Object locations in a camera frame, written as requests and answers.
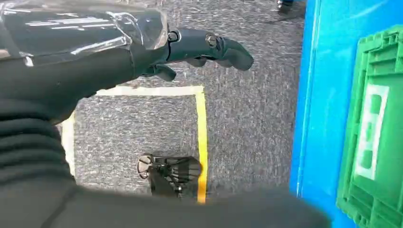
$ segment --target yellow tape line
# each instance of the yellow tape line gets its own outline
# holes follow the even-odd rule
[[[207,152],[207,114],[206,99],[204,93],[196,93],[197,110],[197,131],[199,142],[199,161],[202,167],[201,175],[198,179],[197,201],[206,202],[207,192],[207,171],[208,171],[208,152]]]

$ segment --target black robotic finger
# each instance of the black robotic finger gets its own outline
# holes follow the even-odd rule
[[[179,28],[170,32],[169,56],[165,63],[186,61],[202,67],[207,60],[223,67],[246,71],[253,65],[253,57],[237,41],[216,36],[203,30]]]
[[[164,64],[157,64],[150,66],[142,74],[143,77],[158,76],[164,81],[173,81],[176,77],[176,72],[172,70],[169,66]]]
[[[218,43],[223,48],[223,56],[220,60],[225,60],[226,64],[231,64],[234,68],[242,71],[249,70],[253,65],[253,57],[237,41],[229,38],[217,38]]]
[[[190,58],[186,60],[187,63],[194,67],[203,67],[207,63],[207,59],[203,57]]]

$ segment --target white tape line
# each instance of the white tape line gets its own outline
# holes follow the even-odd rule
[[[203,86],[132,88],[130,86],[117,86],[108,90],[99,90],[98,96],[186,96],[203,92]]]
[[[62,145],[66,151],[66,160],[70,165],[71,175],[76,175],[74,163],[74,112],[62,123]]]

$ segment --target black cloth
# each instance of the black cloth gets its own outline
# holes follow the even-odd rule
[[[88,190],[71,178],[60,135],[45,114],[33,112],[29,105],[18,106],[18,102],[0,101],[0,106],[1,227],[328,227],[320,212],[278,190],[256,191],[205,206]]]
[[[150,59],[150,55],[139,58],[138,68]],[[131,80],[136,68],[132,64],[126,50],[31,68],[22,59],[0,62],[0,227],[328,226],[322,213],[287,191],[261,190],[201,206],[78,186],[52,123],[67,118],[84,96]]]

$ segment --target black fabric sleeve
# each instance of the black fabric sleeve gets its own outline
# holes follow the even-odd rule
[[[328,227],[325,216],[284,191],[257,191],[201,206],[77,186],[60,135],[46,115],[16,101],[0,105],[1,227]]]

